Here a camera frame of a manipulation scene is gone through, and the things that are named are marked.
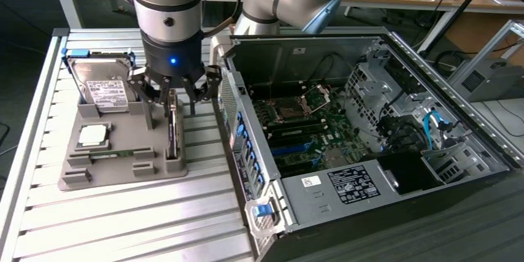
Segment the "aluminum table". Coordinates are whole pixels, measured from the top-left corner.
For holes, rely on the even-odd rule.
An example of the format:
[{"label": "aluminum table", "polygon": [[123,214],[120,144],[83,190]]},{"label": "aluminum table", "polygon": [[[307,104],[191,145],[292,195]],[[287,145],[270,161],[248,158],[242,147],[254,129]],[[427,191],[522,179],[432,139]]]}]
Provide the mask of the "aluminum table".
[{"label": "aluminum table", "polygon": [[254,261],[211,104],[184,117],[186,177],[59,190],[79,100],[64,47],[131,49],[146,62],[138,29],[76,29],[52,38],[0,203],[0,261]]}]

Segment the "gray floor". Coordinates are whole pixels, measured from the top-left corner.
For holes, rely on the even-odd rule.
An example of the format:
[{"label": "gray floor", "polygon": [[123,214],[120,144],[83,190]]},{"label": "gray floor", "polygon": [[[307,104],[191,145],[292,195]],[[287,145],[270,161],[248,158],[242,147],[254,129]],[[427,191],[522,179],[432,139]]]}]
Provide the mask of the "gray floor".
[{"label": "gray floor", "polygon": [[[0,1],[48,34],[54,28],[67,26],[58,0]],[[132,16],[112,12],[108,0],[79,0],[79,5],[87,28],[138,27]],[[219,3],[208,5],[207,26],[216,25],[228,15],[230,6],[224,9]],[[379,9],[355,9],[352,17],[360,20],[346,18],[342,9],[331,25],[368,26],[366,22],[372,23],[398,31],[412,42],[419,31],[412,22],[415,12],[404,13],[403,24],[391,25],[383,22],[384,12]],[[44,33],[0,6],[0,122],[12,128],[0,151],[19,142],[44,60],[43,54],[6,42],[44,52],[48,41],[50,37]],[[451,48],[451,42],[443,40],[435,52]],[[0,156],[2,175],[8,175],[12,157],[14,152]],[[444,212],[371,234],[332,249],[331,253],[320,253],[308,261],[523,261],[523,193],[524,178],[522,174],[515,174]]]}]

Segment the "power supply label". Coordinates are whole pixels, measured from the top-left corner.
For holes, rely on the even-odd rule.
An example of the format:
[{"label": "power supply label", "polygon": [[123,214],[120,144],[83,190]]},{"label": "power supply label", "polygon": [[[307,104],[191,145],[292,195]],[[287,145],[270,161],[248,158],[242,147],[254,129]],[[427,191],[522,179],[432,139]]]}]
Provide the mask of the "power supply label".
[{"label": "power supply label", "polygon": [[330,172],[328,176],[344,204],[380,196],[364,166]]}]

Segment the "motherboard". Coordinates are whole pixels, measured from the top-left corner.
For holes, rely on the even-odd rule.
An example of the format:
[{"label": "motherboard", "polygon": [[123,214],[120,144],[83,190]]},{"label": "motherboard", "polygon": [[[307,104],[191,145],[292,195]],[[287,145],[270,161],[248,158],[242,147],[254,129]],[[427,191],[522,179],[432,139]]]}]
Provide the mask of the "motherboard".
[{"label": "motherboard", "polygon": [[255,100],[254,107],[282,177],[358,163],[371,152],[328,87]]}]

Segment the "screw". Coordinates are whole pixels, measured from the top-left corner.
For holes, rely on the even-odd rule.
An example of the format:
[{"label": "screw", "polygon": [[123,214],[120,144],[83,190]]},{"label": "screw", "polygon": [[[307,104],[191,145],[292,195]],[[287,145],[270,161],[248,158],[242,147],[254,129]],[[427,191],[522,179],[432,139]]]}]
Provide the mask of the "screw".
[{"label": "screw", "polygon": [[164,25],[167,25],[168,27],[172,27],[175,25],[174,18],[166,18],[164,19]]}]

